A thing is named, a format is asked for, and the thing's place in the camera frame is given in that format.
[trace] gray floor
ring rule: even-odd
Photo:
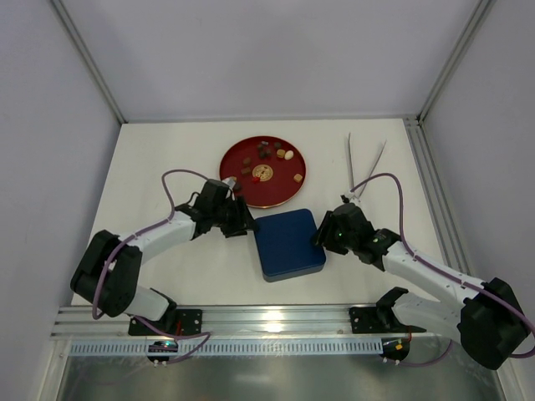
[[[410,360],[435,357],[436,341],[415,339]],[[494,372],[460,347],[430,368],[396,367],[376,356],[194,358],[167,368],[152,368],[146,358],[70,358],[65,372],[62,401],[504,399]]]

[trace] red plate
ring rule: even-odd
[[[269,143],[267,148],[272,153],[265,159],[260,159],[257,149],[262,141]],[[279,159],[274,146],[275,142],[280,142],[281,149],[292,150],[293,158],[291,160]],[[252,172],[242,175],[242,169],[246,167],[243,165],[243,160],[247,157],[251,158]],[[299,150],[286,140],[274,136],[254,136],[238,142],[226,152],[219,165],[221,179],[237,177],[242,189],[236,194],[244,195],[248,206],[261,208],[279,206],[292,199],[303,186],[306,172],[304,158]],[[264,180],[253,182],[253,173],[260,175]],[[303,176],[299,183],[293,179],[296,174]]]

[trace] tabletop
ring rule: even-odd
[[[239,140],[257,135],[285,139],[303,154],[307,176],[289,202],[271,209],[251,209],[253,217],[310,209],[316,225],[325,211],[341,205],[349,188],[345,152],[352,134],[354,179],[366,178],[378,149],[387,141],[375,172],[398,176],[405,193],[405,234],[420,251],[442,261],[402,119],[334,119],[124,124],[120,131],[91,236],[102,229],[125,234],[169,214],[161,175],[190,169],[212,178],[225,152]],[[168,177],[176,204],[199,191],[200,178]],[[360,207],[375,228],[399,232],[399,199],[394,181],[372,181]],[[218,229],[175,246],[144,264],[139,284],[153,287],[183,305],[261,305],[376,302],[392,287],[430,297],[411,283],[365,265],[356,256],[327,252],[321,272],[280,282],[265,282],[254,235],[225,239]],[[74,295],[73,305],[87,302]]]

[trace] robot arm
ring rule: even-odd
[[[412,256],[401,237],[387,229],[376,230],[362,210],[345,203],[328,211],[313,243],[342,255],[352,251],[363,263],[413,282],[439,302],[395,288],[377,302],[378,316],[388,327],[403,324],[422,327],[459,343],[486,368],[497,369],[529,334],[526,325],[503,306],[477,290],[484,289],[522,313],[512,289],[495,278],[486,283],[456,272],[416,251]],[[440,273],[456,277],[454,282]]]
[[[212,227],[219,227],[226,238],[246,235],[247,230],[255,231],[257,224],[243,197],[232,197],[233,184],[233,181],[208,180],[193,206],[177,206],[166,224],[123,246],[115,258],[113,270],[106,272],[98,308],[110,317],[121,313],[145,317],[168,332],[176,320],[176,304],[156,290],[137,285],[140,267],[152,257],[194,240]],[[117,236],[106,230],[96,233],[74,273],[71,289],[93,302],[104,261],[128,236]]]

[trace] white wall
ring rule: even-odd
[[[477,0],[64,0],[129,120],[416,114]]]
[[[48,3],[1,1],[2,399],[36,389],[118,129]]]
[[[497,2],[426,127],[477,272],[509,282],[535,320],[533,21],[533,0]],[[535,359],[516,365],[533,395]]]

